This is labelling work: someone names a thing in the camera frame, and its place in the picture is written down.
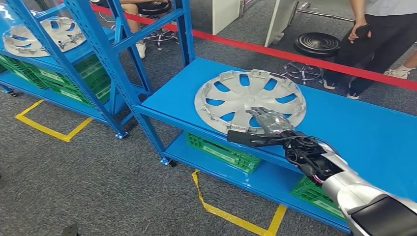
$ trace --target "shelf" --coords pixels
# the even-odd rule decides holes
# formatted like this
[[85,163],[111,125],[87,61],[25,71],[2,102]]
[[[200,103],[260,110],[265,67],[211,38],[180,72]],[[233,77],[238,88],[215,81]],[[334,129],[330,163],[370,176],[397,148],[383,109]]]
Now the shelf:
[[[195,93],[203,83],[228,70],[241,69],[197,58],[138,106],[138,110],[295,171],[282,157],[281,147],[251,148],[229,143],[224,134],[198,116]],[[417,143],[417,117],[314,88],[299,88],[306,99],[307,112],[297,130],[328,141],[353,169],[375,186],[417,201],[417,158],[411,154]]]
[[165,154],[202,172],[349,232],[343,220],[290,194],[291,189],[302,177],[299,173],[267,161],[262,161],[253,173],[245,173],[187,145],[183,133],[168,146]]
[[[4,7],[5,12],[3,12],[3,14],[10,14],[8,18],[4,18],[4,17],[0,18],[0,35],[3,35],[3,33],[9,30],[11,26],[19,25],[22,22],[17,16],[14,15],[13,11],[9,10],[7,4],[0,3],[0,7]],[[113,41],[115,38],[115,32],[108,28],[103,28],[103,29],[108,39],[110,41]],[[51,69],[56,72],[62,72],[62,69],[59,68],[58,64],[55,62],[55,60],[51,56],[40,57],[40,58],[19,57],[19,56],[9,53],[8,51],[6,51],[6,49],[4,49],[3,40],[0,40],[0,54],[6,55],[12,58],[16,58],[21,61],[31,63],[40,67]],[[82,61],[83,59],[85,59],[86,57],[92,54],[93,54],[92,46],[87,42],[84,42],[77,48],[64,53],[64,55],[68,58],[68,60],[73,64],[76,64]]]
[[[105,119],[101,116],[100,112],[96,110],[93,107],[87,106],[83,103],[77,102],[71,98],[68,98],[66,96],[57,94],[53,92],[51,89],[40,89],[36,87],[35,85],[27,82],[26,80],[18,77],[17,75],[10,73],[10,72],[4,72],[0,74],[0,84],[4,84],[6,86],[9,86],[11,88],[17,89],[19,91],[22,91],[24,93],[30,94],[32,96],[38,97],[40,99],[44,99],[48,102],[54,103],[58,106],[64,107],[66,109],[69,109],[71,111],[77,112],[79,114],[85,115],[87,117],[92,117],[98,121],[106,123]],[[136,87],[136,92],[138,94],[142,93],[143,90],[139,87]],[[104,104],[104,107],[107,110],[110,110],[110,102],[107,102]],[[119,113],[122,109],[124,109],[126,106],[126,103],[122,97],[122,95],[119,93],[116,95],[116,105],[115,105],[115,111],[116,114]]]

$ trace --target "green crate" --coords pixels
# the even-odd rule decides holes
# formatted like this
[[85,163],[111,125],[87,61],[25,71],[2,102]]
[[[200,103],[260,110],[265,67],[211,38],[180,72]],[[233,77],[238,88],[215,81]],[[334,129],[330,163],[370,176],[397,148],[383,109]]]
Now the green crate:
[[[76,101],[82,102],[86,105],[91,105],[87,98],[81,91],[69,86],[62,86],[53,81],[45,81],[45,84],[54,92],[72,98]],[[110,99],[110,78],[107,75],[99,78],[96,83],[90,86],[92,92],[97,96],[98,100],[104,104]]]
[[17,69],[22,69],[23,66],[19,60],[4,55],[0,55],[0,63]]
[[[75,65],[74,68],[88,86],[93,84],[98,78],[107,74],[96,55],[88,57],[84,61]],[[36,66],[32,66],[31,70],[42,80],[53,81],[63,86],[76,88],[74,83],[72,83],[72,81],[65,75]]]
[[203,139],[186,131],[184,133],[190,146],[215,156],[247,173],[252,173],[261,161],[250,154]]
[[42,82],[37,76],[35,76],[31,71],[18,71],[9,69],[10,72],[19,76],[20,78],[32,83],[33,85],[37,86],[40,89],[46,89],[47,86],[44,82]]
[[7,71],[7,68],[0,64],[0,73]]
[[343,220],[345,219],[339,209],[339,206],[327,196],[322,188],[317,186],[306,176],[301,178],[301,180],[291,190],[291,194],[320,207],[334,216]]
[[[7,58],[9,60],[15,60],[13,58],[8,58],[7,56],[0,55],[0,58]],[[19,76],[20,78],[32,83],[33,85],[37,86],[40,89],[46,89],[46,85],[28,69],[25,63],[16,60],[17,62],[13,65],[6,63],[4,61],[0,61],[0,64],[8,71],[12,72],[13,74]]]

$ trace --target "metallic robot arm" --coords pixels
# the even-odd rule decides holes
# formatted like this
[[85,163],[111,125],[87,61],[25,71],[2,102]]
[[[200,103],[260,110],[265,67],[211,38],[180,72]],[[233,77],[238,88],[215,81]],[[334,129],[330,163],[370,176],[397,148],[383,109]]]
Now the metallic robot arm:
[[362,179],[324,140],[294,131],[284,115],[252,108],[265,134],[228,132],[228,141],[252,147],[281,145],[285,157],[339,205],[354,236],[417,236],[417,203]]

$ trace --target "yellow tape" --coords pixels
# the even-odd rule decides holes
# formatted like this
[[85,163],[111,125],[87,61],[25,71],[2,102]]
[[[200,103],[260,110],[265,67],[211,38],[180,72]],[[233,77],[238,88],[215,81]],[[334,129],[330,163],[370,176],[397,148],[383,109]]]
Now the yellow tape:
[[284,218],[286,211],[287,207],[281,204],[276,209],[275,215],[272,218],[272,221],[268,228],[268,231],[271,232],[272,235],[276,235],[276,232],[278,232],[279,226],[281,225],[282,219]]
[[195,170],[191,176],[193,177],[194,184],[197,187],[198,198],[200,199],[200,201],[203,204],[203,207],[206,209],[206,211],[208,211],[209,213],[212,213],[214,215],[220,216],[221,218],[223,218],[223,219],[225,219],[225,220],[227,220],[227,221],[229,221],[229,222],[231,222],[235,225],[238,225],[238,226],[240,226],[240,227],[242,227],[246,230],[249,230],[249,231],[251,231],[251,232],[253,232],[257,235],[260,235],[260,236],[275,236],[276,235],[276,233],[278,231],[278,228],[279,228],[279,225],[281,224],[281,221],[284,217],[285,211],[287,210],[287,208],[285,206],[283,206],[283,205],[278,206],[268,230],[263,229],[263,228],[261,228],[257,225],[254,225],[254,224],[252,224],[248,221],[245,221],[245,220],[243,220],[243,219],[241,219],[237,216],[234,216],[230,213],[227,213],[227,212],[225,212],[225,211],[223,211],[223,210],[221,210],[217,207],[214,207],[214,206],[209,205],[206,202],[204,202],[203,195],[201,194],[200,186],[198,185],[197,173],[198,173],[198,170]]
[[46,134],[49,134],[57,139],[69,142],[72,137],[74,137],[78,132],[80,132],[88,123],[90,123],[92,121],[92,118],[87,118],[85,121],[83,121],[81,124],[79,124],[74,130],[72,130],[69,134],[65,135],[65,134],[61,134],[53,129],[50,129],[44,125],[41,125],[29,118],[27,118],[25,116],[26,113],[28,113],[30,110],[32,110],[33,108],[37,107],[39,104],[41,104],[43,102],[43,100],[39,100],[37,102],[35,102],[33,105],[31,105],[30,107],[28,107],[26,110],[22,111],[21,113],[17,114],[15,116],[16,119],[20,120],[21,122],[39,130],[42,131]]

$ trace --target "robot finger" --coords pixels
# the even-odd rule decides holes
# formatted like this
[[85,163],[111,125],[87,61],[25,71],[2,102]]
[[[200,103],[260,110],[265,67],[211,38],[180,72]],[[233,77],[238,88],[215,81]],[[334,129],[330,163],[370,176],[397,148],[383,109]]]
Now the robot finger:
[[246,113],[251,114],[255,118],[259,116],[259,114],[253,110],[246,110]]
[[270,114],[274,114],[274,113],[276,113],[276,111],[269,110],[269,109],[267,109],[267,108],[265,108],[265,107],[260,107],[259,109],[260,109],[261,111],[265,112],[265,113],[270,113]]
[[257,112],[259,115],[265,115],[265,111],[261,110],[259,107],[251,107],[254,112]]

